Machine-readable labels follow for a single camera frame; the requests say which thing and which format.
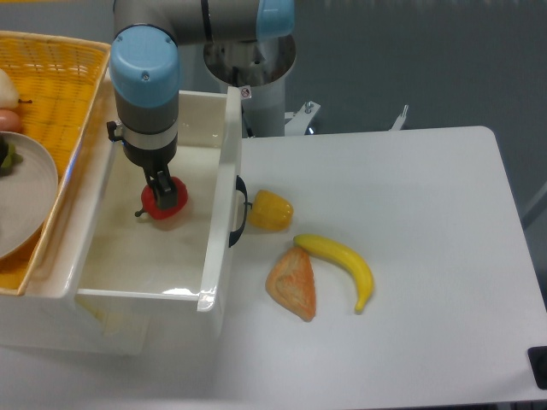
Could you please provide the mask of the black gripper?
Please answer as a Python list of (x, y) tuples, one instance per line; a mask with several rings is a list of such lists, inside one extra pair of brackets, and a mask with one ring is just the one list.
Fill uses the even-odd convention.
[(127, 159), (153, 178), (156, 206), (168, 210), (178, 205), (178, 190), (169, 173), (178, 143), (178, 121), (144, 120), (128, 124), (121, 120), (106, 124), (109, 140), (122, 142)]

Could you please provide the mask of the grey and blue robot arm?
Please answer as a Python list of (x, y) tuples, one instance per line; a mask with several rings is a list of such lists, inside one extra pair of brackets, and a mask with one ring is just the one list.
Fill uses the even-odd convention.
[(154, 204), (180, 204), (168, 163), (178, 142), (179, 47), (269, 40), (292, 32), (292, 1), (116, 1), (109, 74), (119, 119), (107, 124), (144, 171)]

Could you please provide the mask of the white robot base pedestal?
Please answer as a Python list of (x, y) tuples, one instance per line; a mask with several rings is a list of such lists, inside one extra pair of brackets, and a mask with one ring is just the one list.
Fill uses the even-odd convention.
[(296, 55), (292, 35), (203, 48), (205, 66), (221, 90), (229, 86), (240, 90), (246, 137), (285, 134), (285, 80)]

